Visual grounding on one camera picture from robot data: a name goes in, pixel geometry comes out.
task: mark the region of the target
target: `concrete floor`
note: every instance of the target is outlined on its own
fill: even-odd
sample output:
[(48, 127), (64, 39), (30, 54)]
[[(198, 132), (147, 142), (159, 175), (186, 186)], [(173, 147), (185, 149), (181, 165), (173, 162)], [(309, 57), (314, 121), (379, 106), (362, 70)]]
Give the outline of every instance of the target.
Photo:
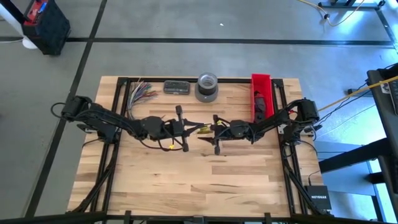
[[(23, 9), (28, 1), (13, 2)], [(88, 37), (101, 0), (57, 0), (57, 4), (71, 21), (71, 36)], [(394, 32), (398, 32), (396, 7), (391, 1), (382, 9)], [(350, 11), (329, 12), (337, 22)], [(0, 22), (0, 36), (16, 35)], [(96, 36), (389, 40), (374, 10), (360, 10), (333, 28), (322, 22), (317, 10), (296, 0), (108, 1)], [(25, 212), (57, 124), (50, 105), (67, 97), (85, 46), (70, 42), (61, 56), (49, 57), (18, 42), (0, 44), (0, 219), (21, 217)], [(367, 70), (397, 61), (394, 48), (381, 46), (94, 43), (77, 94), (95, 97), (103, 75), (212, 72), (219, 77), (249, 77), (269, 73), (274, 78), (299, 78), (303, 94), (322, 107), (342, 97), (346, 89), (361, 86)], [(318, 139), (367, 144), (382, 138), (375, 107), (339, 126), (373, 104), (371, 98), (361, 98), (336, 112), (319, 130)], [(83, 140), (75, 124), (68, 124), (36, 215), (65, 212)], [(368, 218), (361, 216), (361, 209), (341, 216)]]

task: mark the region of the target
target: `wire bundle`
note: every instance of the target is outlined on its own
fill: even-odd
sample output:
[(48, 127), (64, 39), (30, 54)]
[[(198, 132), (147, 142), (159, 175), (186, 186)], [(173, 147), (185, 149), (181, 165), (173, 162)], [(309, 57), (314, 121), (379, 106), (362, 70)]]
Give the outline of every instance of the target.
[(140, 103), (145, 103), (149, 101), (150, 99), (156, 99), (157, 98), (157, 92), (155, 90), (150, 90), (152, 88), (152, 85), (147, 82), (135, 82), (133, 83), (133, 88), (130, 91), (130, 97), (127, 102), (127, 110), (128, 113), (127, 115), (129, 116), (129, 119), (134, 119), (132, 115), (132, 106), (138, 105)]

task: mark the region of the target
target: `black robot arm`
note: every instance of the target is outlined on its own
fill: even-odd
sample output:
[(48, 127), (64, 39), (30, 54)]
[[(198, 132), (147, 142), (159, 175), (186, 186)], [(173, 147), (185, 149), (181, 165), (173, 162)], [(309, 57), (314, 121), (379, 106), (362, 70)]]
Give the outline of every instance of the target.
[[(150, 139), (159, 143), (159, 148), (151, 148), (168, 151), (169, 149), (162, 147), (160, 140), (170, 138), (179, 143), (184, 152), (187, 152), (189, 148), (186, 137), (194, 130), (204, 127), (205, 124), (194, 123), (183, 119), (181, 106), (176, 106), (176, 112), (178, 120), (170, 119), (163, 121), (162, 118), (156, 116), (131, 120), (107, 110), (97, 103), (93, 103), (88, 97), (75, 96), (65, 103), (61, 112), (61, 118), (69, 122), (83, 122), (84, 124), (78, 124), (80, 129), (86, 132), (96, 131), (100, 139), (110, 144), (117, 141), (118, 135), (116, 133), (118, 130), (123, 129), (141, 143), (143, 143), (142, 140), (144, 139)], [(194, 127), (185, 130), (185, 126)], [(176, 139), (177, 137), (181, 137), (182, 142)]]
[[(290, 119), (289, 114), (295, 107), (297, 107), (297, 116), (295, 119)], [(286, 125), (283, 129), (284, 142), (297, 144), (300, 141), (300, 132), (318, 120), (319, 114), (314, 101), (307, 99), (295, 100), (260, 123), (250, 123), (242, 120), (228, 122), (217, 115), (213, 115), (214, 125), (211, 125), (210, 129), (214, 131), (215, 136), (213, 138), (200, 139), (214, 145), (215, 154), (219, 155), (220, 141), (247, 139), (253, 144), (264, 137), (267, 131), (284, 124)]]

